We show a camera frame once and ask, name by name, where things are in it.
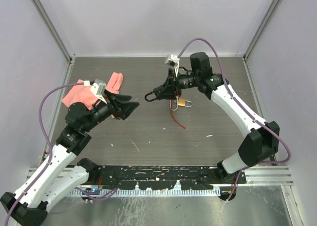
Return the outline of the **black padlock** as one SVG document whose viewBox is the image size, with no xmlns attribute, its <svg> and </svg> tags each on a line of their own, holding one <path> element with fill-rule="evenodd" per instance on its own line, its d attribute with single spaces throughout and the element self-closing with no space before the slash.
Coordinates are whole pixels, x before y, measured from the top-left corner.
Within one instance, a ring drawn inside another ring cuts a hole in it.
<svg viewBox="0 0 317 226">
<path fill-rule="evenodd" d="M 161 88 L 156 87 L 144 96 L 146 102 L 153 102 L 158 99 Z"/>
</svg>

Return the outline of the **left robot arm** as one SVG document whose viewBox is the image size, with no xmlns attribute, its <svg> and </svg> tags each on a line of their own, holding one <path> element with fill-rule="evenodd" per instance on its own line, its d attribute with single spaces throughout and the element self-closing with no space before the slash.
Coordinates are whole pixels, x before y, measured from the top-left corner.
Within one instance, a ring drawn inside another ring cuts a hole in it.
<svg viewBox="0 0 317 226">
<path fill-rule="evenodd" d="M 87 158 L 61 179 L 57 177 L 87 146 L 91 129 L 111 115 L 125 120 L 138 106 L 138 102 L 131 101 L 131 96 L 108 91 L 91 109 L 82 102 L 71 104 L 65 116 L 67 126 L 50 148 L 48 157 L 20 188 L 1 197 L 8 217 L 22 226 L 40 226 L 52 208 L 72 189 L 85 182 L 95 184 L 99 180 L 98 166 Z"/>
</svg>

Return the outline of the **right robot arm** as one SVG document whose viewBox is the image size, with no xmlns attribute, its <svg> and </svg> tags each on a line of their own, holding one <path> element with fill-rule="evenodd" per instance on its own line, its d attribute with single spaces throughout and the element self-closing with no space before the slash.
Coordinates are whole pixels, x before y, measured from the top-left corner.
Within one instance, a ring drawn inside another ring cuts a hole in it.
<svg viewBox="0 0 317 226">
<path fill-rule="evenodd" d="M 180 105 L 182 90 L 196 87 L 225 111 L 244 137 L 237 152 L 217 164 L 219 181 L 229 183 L 239 170 L 253 167 L 278 151 L 278 124 L 258 116 L 220 73 L 213 73 L 206 53 L 190 55 L 191 69 L 186 69 L 184 74 L 179 73 L 182 67 L 178 56 L 167 55 L 165 63 L 170 66 L 168 76 L 151 92 L 155 100 L 169 100 L 171 105 Z"/>
</svg>

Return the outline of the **large brass padlock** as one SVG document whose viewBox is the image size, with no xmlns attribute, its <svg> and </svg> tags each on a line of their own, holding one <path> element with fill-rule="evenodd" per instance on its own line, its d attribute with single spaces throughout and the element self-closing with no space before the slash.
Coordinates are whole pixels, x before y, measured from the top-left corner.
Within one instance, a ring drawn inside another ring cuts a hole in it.
<svg viewBox="0 0 317 226">
<path fill-rule="evenodd" d="M 172 112 L 178 110 L 178 100 L 177 99 L 176 100 L 170 100 L 169 101 L 169 107 L 170 107 L 170 110 Z"/>
</svg>

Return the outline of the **small brass padlock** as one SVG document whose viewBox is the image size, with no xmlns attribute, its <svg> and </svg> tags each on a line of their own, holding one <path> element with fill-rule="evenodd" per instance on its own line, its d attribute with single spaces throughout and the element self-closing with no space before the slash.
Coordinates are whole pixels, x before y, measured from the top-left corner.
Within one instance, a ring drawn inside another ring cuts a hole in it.
<svg viewBox="0 0 317 226">
<path fill-rule="evenodd" d="M 184 98 L 179 98 L 177 103 L 178 103 L 178 106 L 187 107 L 187 108 L 191 108 L 193 105 L 193 103 L 191 101 L 186 100 Z"/>
</svg>

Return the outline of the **pink cloth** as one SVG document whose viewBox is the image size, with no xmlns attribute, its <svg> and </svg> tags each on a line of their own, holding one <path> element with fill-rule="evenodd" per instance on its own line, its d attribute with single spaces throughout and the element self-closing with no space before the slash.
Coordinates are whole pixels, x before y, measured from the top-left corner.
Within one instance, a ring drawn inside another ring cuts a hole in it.
<svg viewBox="0 0 317 226">
<path fill-rule="evenodd" d="M 106 90 L 111 93 L 118 94 L 122 82 L 123 74 L 114 72 L 106 84 Z M 95 97 L 90 89 L 91 86 L 73 86 L 61 101 L 67 108 L 74 103 L 81 102 L 86 106 L 87 109 L 91 110 L 93 104 L 98 100 L 98 98 Z"/>
</svg>

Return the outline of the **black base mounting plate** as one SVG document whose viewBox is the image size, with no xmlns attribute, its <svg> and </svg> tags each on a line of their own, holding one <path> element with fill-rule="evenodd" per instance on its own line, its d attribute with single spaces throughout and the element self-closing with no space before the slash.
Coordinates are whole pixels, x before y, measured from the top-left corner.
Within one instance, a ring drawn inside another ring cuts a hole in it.
<svg viewBox="0 0 317 226">
<path fill-rule="evenodd" d="M 79 185 L 100 186 L 102 189 L 172 190 L 180 184 L 181 190 L 209 190 L 217 185 L 246 183 L 241 172 L 222 173 L 209 166 L 97 166 L 91 169 L 88 179 Z"/>
</svg>

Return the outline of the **aluminium frame rail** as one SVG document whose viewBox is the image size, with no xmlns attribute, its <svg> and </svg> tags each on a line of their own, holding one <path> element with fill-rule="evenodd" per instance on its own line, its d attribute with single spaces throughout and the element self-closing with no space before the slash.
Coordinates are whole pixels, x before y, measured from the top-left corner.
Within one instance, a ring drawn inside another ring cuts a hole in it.
<svg viewBox="0 0 317 226">
<path fill-rule="evenodd" d="M 90 173 L 94 167 L 88 167 L 85 172 Z M 271 185 L 293 185 L 293 179 L 286 166 L 258 166 L 242 171 L 243 176 L 246 178 L 246 183 L 238 183 L 238 185 L 258 185 L 258 186 L 271 186 Z"/>
</svg>

